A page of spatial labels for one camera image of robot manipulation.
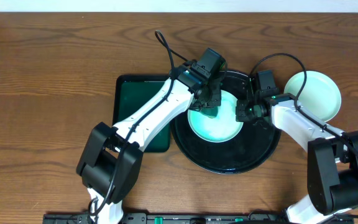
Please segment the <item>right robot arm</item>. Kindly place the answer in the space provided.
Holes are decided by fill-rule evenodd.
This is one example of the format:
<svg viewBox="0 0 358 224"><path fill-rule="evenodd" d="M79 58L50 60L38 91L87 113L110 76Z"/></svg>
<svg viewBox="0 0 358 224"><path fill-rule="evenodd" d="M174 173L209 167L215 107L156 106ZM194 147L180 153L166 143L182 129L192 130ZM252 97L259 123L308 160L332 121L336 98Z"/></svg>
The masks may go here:
<svg viewBox="0 0 358 224"><path fill-rule="evenodd" d="M237 121L267 120L307 153L308 194L285 211L290 223L358 219L358 131L317 118L290 93L236 103Z"/></svg>

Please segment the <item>white plate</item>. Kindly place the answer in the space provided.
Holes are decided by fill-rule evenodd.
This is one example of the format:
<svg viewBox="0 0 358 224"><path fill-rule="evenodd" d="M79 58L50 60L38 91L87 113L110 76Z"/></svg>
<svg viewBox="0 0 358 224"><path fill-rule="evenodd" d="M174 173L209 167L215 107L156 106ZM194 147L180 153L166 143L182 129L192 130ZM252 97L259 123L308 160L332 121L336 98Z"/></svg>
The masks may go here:
<svg viewBox="0 0 358 224"><path fill-rule="evenodd" d="M307 79L299 100L319 119L327 122L340 110L342 97L338 86L327 75L307 70Z"/></svg>
<svg viewBox="0 0 358 224"><path fill-rule="evenodd" d="M188 110L187 117L190 128L201 139L208 142L225 142L239 134L243 122L236 121L237 98L228 91L221 91L221 105L206 110Z"/></svg>

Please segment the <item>white plate bottom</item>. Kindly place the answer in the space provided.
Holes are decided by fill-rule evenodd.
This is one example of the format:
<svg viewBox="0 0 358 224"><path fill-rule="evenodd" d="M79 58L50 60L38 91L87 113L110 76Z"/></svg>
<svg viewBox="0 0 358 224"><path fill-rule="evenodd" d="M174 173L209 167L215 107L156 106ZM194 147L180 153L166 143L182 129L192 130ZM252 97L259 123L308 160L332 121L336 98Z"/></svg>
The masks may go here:
<svg viewBox="0 0 358 224"><path fill-rule="evenodd" d="M307 70L307 79L299 100L319 119L327 122L340 110L342 97L338 86L327 75Z"/></svg>

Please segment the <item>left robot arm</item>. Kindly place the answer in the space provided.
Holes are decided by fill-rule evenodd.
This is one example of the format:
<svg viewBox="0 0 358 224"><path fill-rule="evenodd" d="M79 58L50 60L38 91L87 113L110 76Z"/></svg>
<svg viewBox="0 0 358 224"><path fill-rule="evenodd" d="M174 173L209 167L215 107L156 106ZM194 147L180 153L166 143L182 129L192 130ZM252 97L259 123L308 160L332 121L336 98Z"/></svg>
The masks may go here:
<svg viewBox="0 0 358 224"><path fill-rule="evenodd" d="M145 148L174 118L190 108L215 108L213 91L227 72L225 61L183 64L172 68L161 89L128 118L90 132L76 173L88 189L89 220L119 223L122 201L137 182Z"/></svg>

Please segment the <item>green wavy sponge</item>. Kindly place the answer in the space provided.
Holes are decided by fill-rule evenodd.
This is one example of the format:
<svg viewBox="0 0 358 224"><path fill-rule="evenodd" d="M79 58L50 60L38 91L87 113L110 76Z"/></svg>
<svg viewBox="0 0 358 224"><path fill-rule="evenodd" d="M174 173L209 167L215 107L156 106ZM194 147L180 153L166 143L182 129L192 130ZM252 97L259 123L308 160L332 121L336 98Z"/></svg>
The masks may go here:
<svg viewBox="0 0 358 224"><path fill-rule="evenodd" d="M201 108L200 113L208 118L215 118L218 115L219 108L218 107L208 107L208 108Z"/></svg>

